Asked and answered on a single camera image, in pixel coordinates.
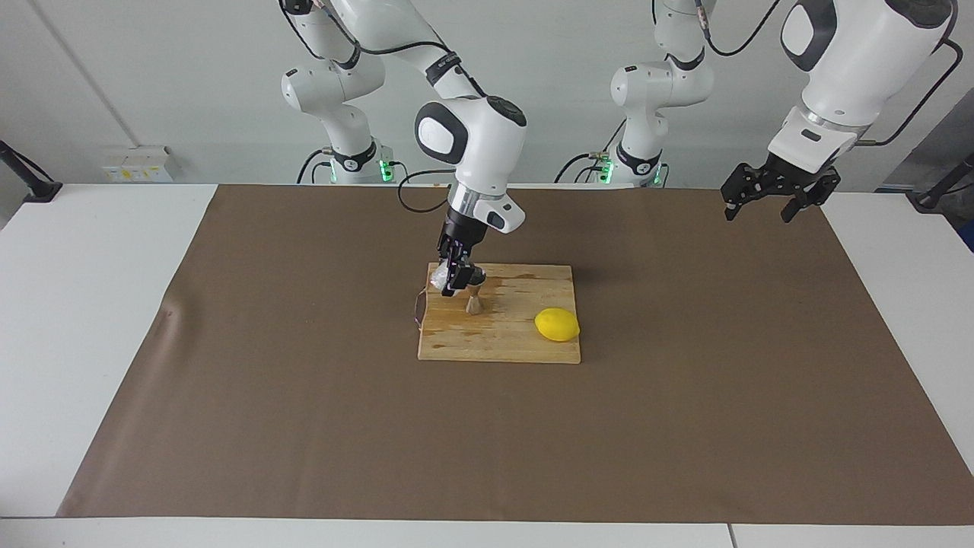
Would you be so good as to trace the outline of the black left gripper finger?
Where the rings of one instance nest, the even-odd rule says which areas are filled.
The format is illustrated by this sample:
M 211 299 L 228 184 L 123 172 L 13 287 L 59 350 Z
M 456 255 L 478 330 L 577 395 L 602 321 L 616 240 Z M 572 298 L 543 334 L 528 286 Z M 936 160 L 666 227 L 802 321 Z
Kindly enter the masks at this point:
M 790 223 L 804 209 L 820 207 L 832 195 L 832 191 L 839 186 L 839 183 L 841 177 L 821 177 L 807 186 L 793 185 L 790 201 L 781 211 L 782 221 Z
M 766 196 L 764 187 L 764 169 L 752 166 L 736 166 L 730 176 L 721 185 L 721 198 L 724 200 L 724 216 L 727 221 L 734 221 L 735 216 L 748 202 L 761 200 Z

